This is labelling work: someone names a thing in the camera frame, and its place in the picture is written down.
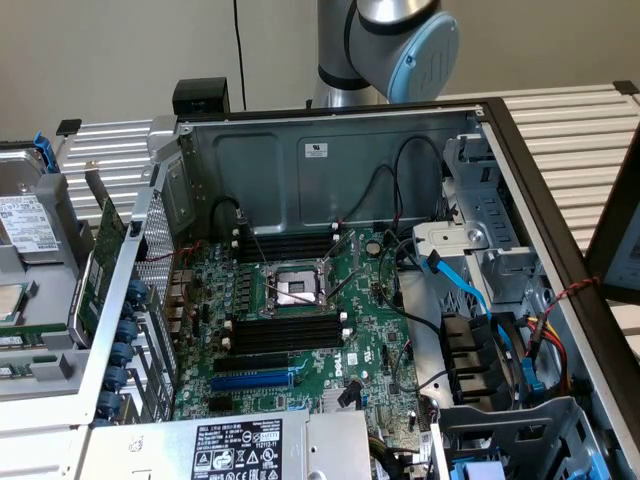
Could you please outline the CPU socket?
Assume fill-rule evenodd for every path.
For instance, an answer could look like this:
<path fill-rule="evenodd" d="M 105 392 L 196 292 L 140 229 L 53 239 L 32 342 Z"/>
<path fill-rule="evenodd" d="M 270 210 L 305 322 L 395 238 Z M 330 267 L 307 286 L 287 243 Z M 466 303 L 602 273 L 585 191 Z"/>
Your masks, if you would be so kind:
<path fill-rule="evenodd" d="M 267 289 L 265 283 L 317 301 L 320 305 L 310 305 L 280 295 Z M 325 299 L 328 274 L 320 261 L 264 264 L 259 270 L 257 288 L 257 315 L 260 317 L 322 315 L 335 309 L 335 303 Z"/>

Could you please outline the open metal PC case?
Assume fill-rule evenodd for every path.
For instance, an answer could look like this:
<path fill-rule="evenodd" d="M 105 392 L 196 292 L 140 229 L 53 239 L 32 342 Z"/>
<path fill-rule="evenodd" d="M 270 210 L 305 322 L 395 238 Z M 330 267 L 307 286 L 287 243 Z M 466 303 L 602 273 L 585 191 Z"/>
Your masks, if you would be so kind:
<path fill-rule="evenodd" d="M 518 318 L 493 312 L 436 252 L 428 263 L 482 303 L 475 316 L 441 308 L 420 266 L 413 229 L 448 216 L 443 182 L 446 141 L 480 134 L 489 142 L 518 217 L 545 272 L 543 312 Z M 305 142 L 327 142 L 328 157 L 307 159 Z M 570 228 L 568 208 L 585 197 L 560 194 L 546 176 L 523 129 L 496 98 L 427 104 L 169 115 L 153 120 L 83 124 L 53 148 L 78 220 L 97 233 L 101 209 L 84 177 L 99 174 L 126 233 L 83 379 L 74 394 L 0 402 L 0 480 L 81 480 L 91 433 L 99 427 L 176 420 L 179 360 L 168 310 L 174 272 L 207 244 L 238 245 L 231 228 L 240 207 L 255 233 L 354 230 L 378 232 L 399 281 L 398 312 L 409 323 L 423 429 L 418 449 L 391 449 L 368 430 L 371 480 L 435 480 L 431 426 L 456 405 L 440 344 L 441 318 L 484 319 L 513 378 L 514 404 L 527 409 L 570 397 L 616 457 L 615 480 L 640 480 L 640 360 L 616 321 L 585 255 L 584 236 Z M 126 298 L 131 279 L 148 288 L 144 302 Z M 105 388 L 116 327 L 137 323 L 119 414 L 96 404 Z M 528 356 L 546 390 L 527 399 L 521 360 Z"/>

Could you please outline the green Dell motherboard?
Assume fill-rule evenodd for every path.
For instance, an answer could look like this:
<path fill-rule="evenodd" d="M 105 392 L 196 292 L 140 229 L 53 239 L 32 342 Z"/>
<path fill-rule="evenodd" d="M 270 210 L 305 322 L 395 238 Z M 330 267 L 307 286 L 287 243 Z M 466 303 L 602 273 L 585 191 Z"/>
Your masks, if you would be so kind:
<path fill-rule="evenodd" d="M 264 264 L 240 264 L 232 251 L 238 245 L 207 244 L 190 255 L 171 281 L 168 310 L 179 360 L 179 380 L 173 418 L 195 420 L 230 415 L 321 411 L 326 389 L 345 388 L 351 380 L 362 384 L 362 409 L 368 432 L 391 449 L 414 453 L 423 422 L 418 397 L 410 384 L 416 375 L 410 346 L 408 321 L 399 314 L 399 281 L 392 256 L 382 249 L 380 233 L 362 229 L 361 271 L 330 298 L 343 322 L 342 347 L 297 352 L 289 356 L 287 370 L 294 376 L 291 387 L 214 392 L 216 376 L 250 372 L 216 373 L 213 361 L 231 356 L 221 338 L 231 334 L 232 320 L 269 319 L 257 315 L 259 270 Z M 381 252 L 367 253 L 366 244 L 377 241 Z M 324 266 L 328 292 L 353 270 L 351 244 L 346 242 Z M 212 414 L 208 400 L 230 395 L 234 412 Z"/>

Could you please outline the long black expansion slot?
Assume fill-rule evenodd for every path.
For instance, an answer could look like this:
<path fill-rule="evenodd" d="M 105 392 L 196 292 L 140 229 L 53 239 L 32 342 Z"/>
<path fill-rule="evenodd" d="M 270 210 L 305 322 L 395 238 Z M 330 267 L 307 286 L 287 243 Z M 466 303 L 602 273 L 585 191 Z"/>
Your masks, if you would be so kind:
<path fill-rule="evenodd" d="M 280 370 L 288 367 L 289 356 L 287 353 L 231 355 L 213 361 L 213 371 L 216 373 Z"/>

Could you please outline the blue expansion slot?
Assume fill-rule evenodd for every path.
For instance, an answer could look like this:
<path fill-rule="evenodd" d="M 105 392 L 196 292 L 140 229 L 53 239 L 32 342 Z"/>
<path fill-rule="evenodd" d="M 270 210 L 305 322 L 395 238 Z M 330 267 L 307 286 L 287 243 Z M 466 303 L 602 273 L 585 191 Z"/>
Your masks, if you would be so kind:
<path fill-rule="evenodd" d="M 214 392 L 291 387 L 294 376 L 287 370 L 250 372 L 238 375 L 216 376 L 211 380 Z"/>

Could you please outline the silver chipset heatsink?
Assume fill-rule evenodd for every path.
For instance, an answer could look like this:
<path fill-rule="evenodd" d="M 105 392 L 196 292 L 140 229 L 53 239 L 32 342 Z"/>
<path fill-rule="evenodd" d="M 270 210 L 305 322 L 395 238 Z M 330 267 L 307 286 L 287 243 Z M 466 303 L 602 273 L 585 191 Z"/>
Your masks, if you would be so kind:
<path fill-rule="evenodd" d="M 348 411 L 358 411 L 355 409 L 355 405 L 351 404 L 346 408 L 341 408 L 338 404 L 338 397 L 342 393 L 344 388 L 341 389 L 326 389 L 321 395 L 321 411 L 323 413 L 338 413 Z"/>

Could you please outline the black fan shroud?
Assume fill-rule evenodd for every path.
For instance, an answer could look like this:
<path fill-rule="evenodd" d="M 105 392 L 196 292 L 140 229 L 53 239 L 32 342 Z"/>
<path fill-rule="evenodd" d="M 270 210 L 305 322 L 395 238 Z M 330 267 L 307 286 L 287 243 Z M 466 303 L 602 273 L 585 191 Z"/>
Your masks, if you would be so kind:
<path fill-rule="evenodd" d="M 440 344 L 454 403 L 485 412 L 510 410 L 513 378 L 489 324 L 459 313 L 446 313 L 441 320 Z"/>

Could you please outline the silver disk bay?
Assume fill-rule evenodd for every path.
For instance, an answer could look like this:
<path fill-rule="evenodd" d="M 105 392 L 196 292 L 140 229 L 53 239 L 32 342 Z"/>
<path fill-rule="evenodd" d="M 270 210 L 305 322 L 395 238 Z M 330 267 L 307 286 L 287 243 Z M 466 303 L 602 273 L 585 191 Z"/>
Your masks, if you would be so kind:
<path fill-rule="evenodd" d="M 484 313 L 473 294 L 429 265 L 432 252 L 480 292 L 491 311 L 518 318 L 541 314 L 548 296 L 544 268 L 528 237 L 516 232 L 519 218 L 511 216 L 510 193 L 489 142 L 480 134 L 459 135 L 446 141 L 443 158 L 448 216 L 413 229 L 420 266 L 441 308 Z"/>

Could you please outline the black box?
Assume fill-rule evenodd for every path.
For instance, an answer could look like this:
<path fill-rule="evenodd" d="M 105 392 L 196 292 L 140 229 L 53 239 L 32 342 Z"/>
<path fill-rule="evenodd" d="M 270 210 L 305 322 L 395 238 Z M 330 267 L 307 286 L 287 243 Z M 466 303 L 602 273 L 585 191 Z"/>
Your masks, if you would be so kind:
<path fill-rule="evenodd" d="M 227 78 L 179 80 L 173 91 L 172 106 L 176 115 L 229 113 Z"/>

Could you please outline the green graphics card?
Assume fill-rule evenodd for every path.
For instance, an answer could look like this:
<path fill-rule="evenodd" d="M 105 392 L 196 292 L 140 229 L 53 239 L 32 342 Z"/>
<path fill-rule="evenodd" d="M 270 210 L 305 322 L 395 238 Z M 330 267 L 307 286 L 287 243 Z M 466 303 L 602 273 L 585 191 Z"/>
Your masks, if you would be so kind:
<path fill-rule="evenodd" d="M 87 163 L 84 177 L 101 209 L 101 218 L 84 271 L 72 300 L 68 329 L 83 349 L 91 347 L 126 233 L 125 225 L 109 196 L 97 166 Z"/>

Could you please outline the blue plastic clip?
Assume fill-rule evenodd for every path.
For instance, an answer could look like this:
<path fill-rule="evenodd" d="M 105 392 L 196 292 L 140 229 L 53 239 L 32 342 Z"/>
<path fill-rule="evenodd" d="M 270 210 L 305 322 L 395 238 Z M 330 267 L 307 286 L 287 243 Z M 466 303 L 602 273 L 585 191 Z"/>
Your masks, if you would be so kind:
<path fill-rule="evenodd" d="M 544 395 L 545 385 L 536 376 L 532 359 L 525 356 L 521 360 L 521 369 L 524 375 L 525 390 L 529 401 L 537 400 Z"/>

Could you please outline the silver power supply with label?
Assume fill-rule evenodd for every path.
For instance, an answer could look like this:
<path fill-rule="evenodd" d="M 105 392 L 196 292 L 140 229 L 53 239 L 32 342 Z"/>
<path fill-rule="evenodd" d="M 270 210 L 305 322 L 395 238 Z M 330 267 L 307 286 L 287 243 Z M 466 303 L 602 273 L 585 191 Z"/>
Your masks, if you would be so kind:
<path fill-rule="evenodd" d="M 99 427 L 81 480 L 371 480 L 360 411 Z"/>

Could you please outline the grey drive cage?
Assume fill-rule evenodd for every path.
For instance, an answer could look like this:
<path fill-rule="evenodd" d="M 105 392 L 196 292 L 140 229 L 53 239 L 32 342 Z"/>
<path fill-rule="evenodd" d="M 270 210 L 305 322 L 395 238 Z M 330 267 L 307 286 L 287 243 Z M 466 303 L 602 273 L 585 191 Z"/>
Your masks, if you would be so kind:
<path fill-rule="evenodd" d="M 589 448 L 597 448 L 616 479 L 616 457 L 570 397 L 527 409 L 484 412 L 471 406 L 440 411 L 431 426 L 435 480 L 450 480 L 457 462 L 499 461 L 506 480 L 583 480 Z"/>

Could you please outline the blue disk carrier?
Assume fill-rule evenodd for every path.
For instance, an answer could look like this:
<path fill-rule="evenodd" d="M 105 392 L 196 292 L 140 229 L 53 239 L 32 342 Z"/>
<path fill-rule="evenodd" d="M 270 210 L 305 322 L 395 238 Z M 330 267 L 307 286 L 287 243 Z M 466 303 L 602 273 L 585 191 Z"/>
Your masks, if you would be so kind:
<path fill-rule="evenodd" d="M 56 156 L 49 139 L 43 136 L 40 131 L 38 131 L 33 138 L 33 145 L 42 155 L 47 172 L 58 173 L 59 170 L 57 166 Z"/>

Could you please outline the dark framed grey panel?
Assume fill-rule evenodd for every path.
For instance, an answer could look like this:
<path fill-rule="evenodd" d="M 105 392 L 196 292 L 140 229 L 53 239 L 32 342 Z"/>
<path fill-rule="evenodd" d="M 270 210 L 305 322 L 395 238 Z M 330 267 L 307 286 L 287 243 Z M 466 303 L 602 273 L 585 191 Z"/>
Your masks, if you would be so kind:
<path fill-rule="evenodd" d="M 585 255 L 603 295 L 640 305 L 640 125 L 613 183 Z"/>

